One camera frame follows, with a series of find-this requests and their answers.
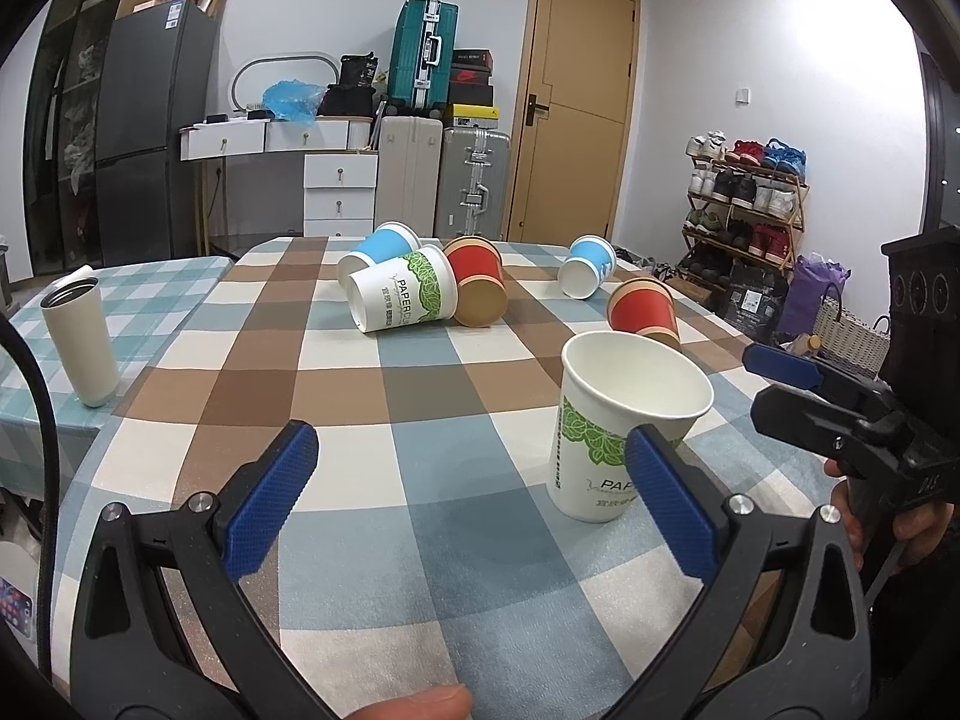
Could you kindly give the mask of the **person right hand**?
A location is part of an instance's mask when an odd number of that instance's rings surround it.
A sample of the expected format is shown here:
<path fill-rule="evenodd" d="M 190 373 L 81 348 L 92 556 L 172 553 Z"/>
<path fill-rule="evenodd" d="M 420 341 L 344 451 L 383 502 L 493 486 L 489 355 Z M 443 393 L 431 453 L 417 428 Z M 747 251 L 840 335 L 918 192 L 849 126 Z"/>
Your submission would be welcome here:
<path fill-rule="evenodd" d="M 850 485 L 846 483 L 846 476 L 834 460 L 823 462 L 823 473 L 830 478 L 838 479 L 830 500 L 843 517 L 844 530 L 848 534 L 851 550 L 853 550 L 854 564 L 861 569 L 864 562 L 866 537 L 861 522 L 851 512 Z M 950 502 L 933 500 L 896 516 L 893 522 L 893 534 L 896 541 L 905 546 L 905 551 L 900 557 L 901 566 L 918 564 L 937 548 L 937 544 L 942 541 L 953 520 L 953 511 L 955 507 Z"/>

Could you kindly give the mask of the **person left hand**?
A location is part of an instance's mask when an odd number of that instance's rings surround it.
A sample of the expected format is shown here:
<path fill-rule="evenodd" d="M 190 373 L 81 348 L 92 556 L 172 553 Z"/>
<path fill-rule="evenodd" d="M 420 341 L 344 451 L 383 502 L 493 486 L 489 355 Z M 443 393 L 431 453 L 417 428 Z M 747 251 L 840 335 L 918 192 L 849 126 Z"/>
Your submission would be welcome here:
<path fill-rule="evenodd" d="M 405 697 L 382 700 L 348 715 L 348 720 L 466 720 L 472 693 L 462 684 L 443 684 Z"/>

